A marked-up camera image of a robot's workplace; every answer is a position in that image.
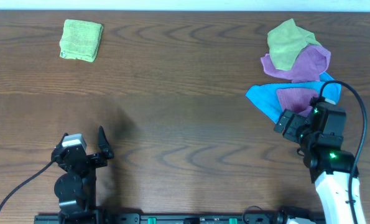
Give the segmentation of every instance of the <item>wood grain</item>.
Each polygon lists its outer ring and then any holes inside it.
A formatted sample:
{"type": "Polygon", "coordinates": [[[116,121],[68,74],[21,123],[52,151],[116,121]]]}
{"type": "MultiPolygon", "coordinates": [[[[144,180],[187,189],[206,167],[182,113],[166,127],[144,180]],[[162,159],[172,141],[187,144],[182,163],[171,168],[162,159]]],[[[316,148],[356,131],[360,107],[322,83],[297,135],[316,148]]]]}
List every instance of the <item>wood grain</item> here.
{"type": "MultiPolygon", "coordinates": [[[[103,125],[116,150],[98,170],[98,204],[113,211],[240,213],[293,205],[321,211],[295,144],[244,96],[280,83],[259,58],[281,22],[316,34],[328,72],[359,91],[369,129],[359,162],[370,223],[370,14],[285,12],[0,11],[0,202],[41,169],[64,132],[89,152],[103,125]],[[94,63],[59,58],[65,19],[104,25],[94,63]]],[[[356,100],[343,91],[343,149],[355,152],[356,100]]],[[[53,165],[18,191],[0,223],[58,212],[53,165]]]]}

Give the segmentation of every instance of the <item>purple cloth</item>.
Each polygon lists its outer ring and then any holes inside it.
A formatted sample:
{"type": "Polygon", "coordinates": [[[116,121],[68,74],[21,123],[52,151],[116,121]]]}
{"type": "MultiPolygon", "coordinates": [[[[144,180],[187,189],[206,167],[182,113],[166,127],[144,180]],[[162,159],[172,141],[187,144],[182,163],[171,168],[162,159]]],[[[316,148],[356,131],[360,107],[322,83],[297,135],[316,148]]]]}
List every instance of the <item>purple cloth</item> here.
{"type": "Polygon", "coordinates": [[[276,95],[282,110],[289,109],[303,117],[307,117],[312,107],[309,106],[310,99],[317,97],[316,90],[308,88],[286,88],[278,89],[276,95]]]}
{"type": "Polygon", "coordinates": [[[271,57],[261,57],[264,72],[276,78],[292,80],[292,83],[320,81],[319,75],[325,72],[330,63],[331,52],[322,46],[308,45],[298,55],[291,70],[278,70],[271,57]]]}

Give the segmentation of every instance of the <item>folded green towel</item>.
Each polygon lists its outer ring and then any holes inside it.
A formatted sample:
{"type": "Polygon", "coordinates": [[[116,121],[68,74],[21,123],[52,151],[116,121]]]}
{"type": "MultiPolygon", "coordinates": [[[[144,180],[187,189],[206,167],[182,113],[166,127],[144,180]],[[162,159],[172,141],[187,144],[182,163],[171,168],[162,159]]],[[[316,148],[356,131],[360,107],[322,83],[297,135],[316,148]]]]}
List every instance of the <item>folded green towel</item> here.
{"type": "Polygon", "coordinates": [[[98,53],[103,26],[94,22],[66,19],[60,40],[60,57],[93,62],[98,53]]]}
{"type": "Polygon", "coordinates": [[[321,45],[315,34],[299,28],[293,19],[283,22],[267,34],[267,44],[273,65],[279,70],[291,70],[298,54],[308,44],[321,45]]]}

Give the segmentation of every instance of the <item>black cable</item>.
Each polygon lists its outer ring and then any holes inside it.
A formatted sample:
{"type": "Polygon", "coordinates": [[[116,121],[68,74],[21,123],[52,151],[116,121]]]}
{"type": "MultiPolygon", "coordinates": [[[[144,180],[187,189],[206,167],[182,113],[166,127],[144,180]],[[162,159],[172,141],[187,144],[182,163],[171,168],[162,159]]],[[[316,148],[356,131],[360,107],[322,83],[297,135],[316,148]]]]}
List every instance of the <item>black cable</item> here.
{"type": "Polygon", "coordinates": [[[358,163],[359,156],[360,156],[361,150],[363,148],[364,140],[366,138],[366,133],[367,133],[367,114],[366,114],[366,108],[364,107],[363,100],[360,98],[358,92],[354,88],[352,88],[351,86],[349,86],[348,84],[346,84],[344,82],[341,82],[341,81],[335,81],[335,80],[333,80],[333,81],[325,82],[323,84],[323,86],[321,86],[321,89],[320,89],[320,97],[322,97],[322,95],[323,95],[323,89],[324,89],[324,87],[326,87],[330,83],[340,84],[342,86],[345,86],[349,91],[351,91],[353,93],[353,95],[356,97],[356,99],[358,100],[358,102],[359,102],[359,105],[360,105],[360,108],[361,108],[361,114],[363,116],[363,131],[361,133],[358,151],[356,152],[356,155],[354,157],[354,162],[353,162],[353,166],[352,166],[351,172],[349,174],[349,181],[348,181],[348,197],[349,197],[349,205],[351,207],[351,213],[352,213],[353,223],[354,224],[358,224],[358,219],[356,217],[356,211],[354,209],[354,202],[355,201],[353,200],[353,197],[352,197],[352,181],[353,181],[353,176],[354,176],[354,173],[356,171],[356,165],[358,163]]]}
{"type": "MultiPolygon", "coordinates": [[[[248,212],[250,209],[252,209],[252,208],[258,208],[259,210],[264,211],[263,209],[261,209],[259,206],[256,206],[256,205],[253,205],[253,206],[250,206],[250,207],[248,207],[248,208],[244,209],[244,211],[243,211],[243,215],[241,216],[241,218],[243,219],[243,222],[244,222],[245,224],[249,224],[249,221],[247,221],[247,220],[246,220],[246,215],[247,215],[247,212],[248,212]]],[[[270,222],[272,221],[272,218],[273,218],[273,217],[269,217],[266,213],[265,213],[264,215],[266,216],[266,218],[268,218],[268,219],[269,219],[269,221],[270,221],[270,222]]]]}
{"type": "Polygon", "coordinates": [[[25,184],[27,184],[28,182],[30,182],[32,179],[36,178],[38,175],[40,175],[41,173],[43,173],[43,171],[45,171],[46,169],[48,169],[48,167],[50,167],[53,163],[54,163],[54,161],[50,161],[44,168],[42,168],[40,171],[38,171],[38,173],[34,174],[32,177],[28,178],[23,183],[19,184],[19,186],[17,186],[15,189],[13,189],[13,191],[11,191],[11,193],[9,193],[9,195],[7,195],[5,197],[5,199],[1,202],[1,204],[0,204],[0,212],[1,212],[2,207],[5,205],[6,201],[8,201],[8,199],[15,192],[17,192],[17,190],[19,190],[21,187],[23,187],[25,184]]]}
{"type": "Polygon", "coordinates": [[[305,157],[305,155],[304,155],[304,154],[302,154],[302,153],[300,153],[300,152],[302,152],[302,149],[301,149],[301,148],[298,148],[298,149],[297,149],[297,154],[298,154],[298,156],[305,157]]]}

